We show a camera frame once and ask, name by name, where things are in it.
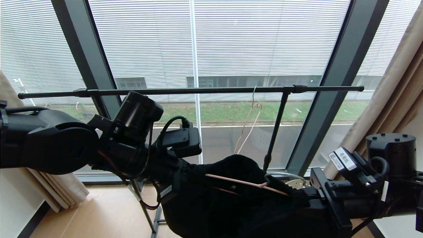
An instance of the beige curtain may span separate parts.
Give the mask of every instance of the beige curtain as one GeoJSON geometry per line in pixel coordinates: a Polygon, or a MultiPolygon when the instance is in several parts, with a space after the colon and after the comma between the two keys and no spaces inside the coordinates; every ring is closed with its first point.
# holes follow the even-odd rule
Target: beige curtain
{"type": "MultiPolygon", "coordinates": [[[[18,98],[1,70],[0,100],[6,100],[8,108],[23,106],[22,101],[18,98]]],[[[69,208],[84,201],[88,195],[87,188],[73,173],[51,175],[27,168],[16,169],[16,173],[24,174],[55,212],[58,212],[61,208],[69,208]]]]}
{"type": "MultiPolygon", "coordinates": [[[[411,121],[423,99],[423,1],[417,8],[372,100],[351,127],[341,146],[365,156],[365,137],[398,133],[411,121]]],[[[325,168],[335,178],[333,163],[325,168]]]]}

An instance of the white wall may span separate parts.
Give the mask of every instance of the white wall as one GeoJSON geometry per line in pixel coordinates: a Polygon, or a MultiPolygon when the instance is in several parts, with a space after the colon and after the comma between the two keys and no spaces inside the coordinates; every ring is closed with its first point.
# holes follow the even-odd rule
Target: white wall
{"type": "Polygon", "coordinates": [[[0,169],[0,238],[17,237],[43,201],[18,169],[0,169]]]}
{"type": "MultiPolygon", "coordinates": [[[[417,116],[403,129],[402,133],[417,137],[417,170],[423,171],[423,104],[417,116]]],[[[422,238],[423,234],[415,230],[416,215],[386,217],[374,221],[386,238],[407,237],[422,238]]]]}

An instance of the tan floor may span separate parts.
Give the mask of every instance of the tan floor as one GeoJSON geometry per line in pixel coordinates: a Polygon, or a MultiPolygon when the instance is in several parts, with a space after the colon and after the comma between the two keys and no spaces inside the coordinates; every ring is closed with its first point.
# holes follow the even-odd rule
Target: tan floor
{"type": "MultiPolygon", "coordinates": [[[[151,230],[134,195],[125,186],[89,186],[90,194],[78,206],[55,213],[50,210],[31,238],[137,237],[149,238],[151,230]]],[[[152,186],[143,189],[143,199],[154,204],[152,186]]],[[[154,219],[155,211],[148,211],[154,219]]],[[[179,237],[166,224],[159,225],[158,238],[179,237]]],[[[373,238],[365,228],[354,238],[373,238]]]]}

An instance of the black cloth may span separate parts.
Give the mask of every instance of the black cloth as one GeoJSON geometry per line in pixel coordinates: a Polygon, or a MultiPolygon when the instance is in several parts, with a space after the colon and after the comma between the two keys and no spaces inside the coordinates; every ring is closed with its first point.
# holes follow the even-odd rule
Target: black cloth
{"type": "Polygon", "coordinates": [[[313,229],[326,226],[322,219],[307,220],[293,214],[296,208],[309,205],[308,197],[303,190],[292,189],[277,178],[269,177],[268,186],[290,196],[206,177],[206,173],[251,183],[266,182],[265,172],[258,164],[242,155],[232,155],[213,164],[188,165],[184,169],[188,180],[180,194],[162,205],[166,223],[181,237],[310,237],[313,229]]]}

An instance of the green lawn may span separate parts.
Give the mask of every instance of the green lawn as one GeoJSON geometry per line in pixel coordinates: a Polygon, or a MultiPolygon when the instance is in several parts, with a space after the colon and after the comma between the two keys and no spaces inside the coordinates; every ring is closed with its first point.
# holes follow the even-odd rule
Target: green lawn
{"type": "MultiPolygon", "coordinates": [[[[356,120],[369,101],[347,101],[344,102],[335,117],[335,120],[356,120]]],[[[283,112],[282,120],[303,121],[307,116],[311,101],[288,101],[283,112]]],[[[164,113],[159,122],[166,123],[171,117],[182,115],[190,121],[195,121],[195,104],[194,103],[161,103],[164,113]]],[[[262,111],[258,118],[261,124],[273,124],[279,110],[277,102],[262,102],[262,111]]],[[[250,110],[250,102],[205,102],[201,103],[201,121],[203,123],[243,123],[248,111],[250,110]]],[[[53,107],[68,113],[76,119],[87,121],[83,113],[96,113],[95,107],[84,106],[80,104],[78,109],[74,106],[69,107],[53,107]]],[[[249,121],[253,122],[257,116],[259,109],[254,108],[249,121]]]]}

